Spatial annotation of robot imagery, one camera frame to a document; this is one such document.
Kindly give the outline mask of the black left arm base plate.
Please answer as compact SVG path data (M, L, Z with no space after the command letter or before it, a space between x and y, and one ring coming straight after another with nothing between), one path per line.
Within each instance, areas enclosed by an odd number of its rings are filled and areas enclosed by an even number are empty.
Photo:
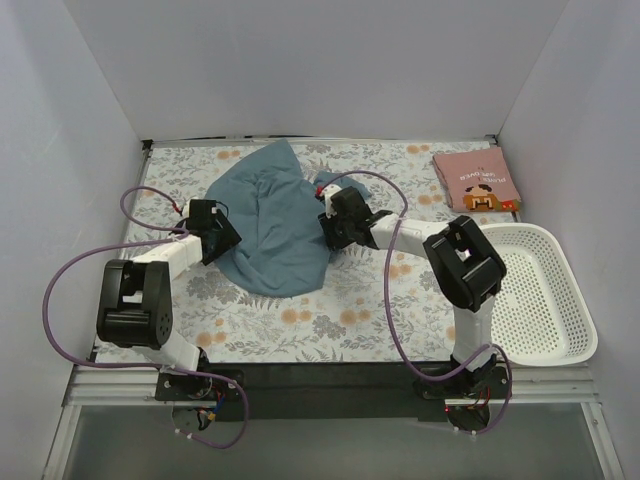
M161 369L154 399L159 402L192 403L195 406L222 403L229 411L243 415L249 412L245 372L240 364L207 364L195 374Z

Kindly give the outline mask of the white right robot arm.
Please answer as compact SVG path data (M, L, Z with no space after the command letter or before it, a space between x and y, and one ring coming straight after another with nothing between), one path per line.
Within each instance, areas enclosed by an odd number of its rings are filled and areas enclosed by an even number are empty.
M406 219L388 210L373 212L353 187L320 187L316 198L325 206L318 220L330 250L355 243L386 253L385 315L396 349L412 373L427 382L452 379L454 389L464 397L475 397L486 389L487 372L495 365L498 350L491 341L492 314L507 268L475 221L459 216L445 224ZM390 264L395 251L426 259L441 293L453 305L456 337L446 373L425 373L402 349L390 298Z

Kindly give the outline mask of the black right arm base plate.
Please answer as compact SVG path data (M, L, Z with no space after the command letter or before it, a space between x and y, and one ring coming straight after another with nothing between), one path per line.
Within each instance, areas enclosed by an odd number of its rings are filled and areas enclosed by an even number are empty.
M504 366L479 377L464 371L442 382L416 379L413 390L424 402L420 422L478 436L494 429L504 417L512 398L512 374Z

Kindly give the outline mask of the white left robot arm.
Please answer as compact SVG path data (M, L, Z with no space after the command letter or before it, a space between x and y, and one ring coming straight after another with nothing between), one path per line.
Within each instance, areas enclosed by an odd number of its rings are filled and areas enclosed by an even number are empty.
M129 260L111 260L104 268L97 334L101 341L133 349L163 367L182 370L178 387L193 400L205 398L213 386L211 373L199 366L204 356L173 326L172 283L198 264L208 265L237 246L241 236L221 202L192 199L183 227Z

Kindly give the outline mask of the blue t shirt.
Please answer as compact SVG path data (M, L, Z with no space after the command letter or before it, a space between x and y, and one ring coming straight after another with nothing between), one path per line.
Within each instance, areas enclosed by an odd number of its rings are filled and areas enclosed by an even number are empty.
M215 264L226 278L254 294L293 297L323 287L331 253L318 216L318 185L335 177L323 171L314 183L285 140L240 160L208 188L205 197L229 208L241 237Z

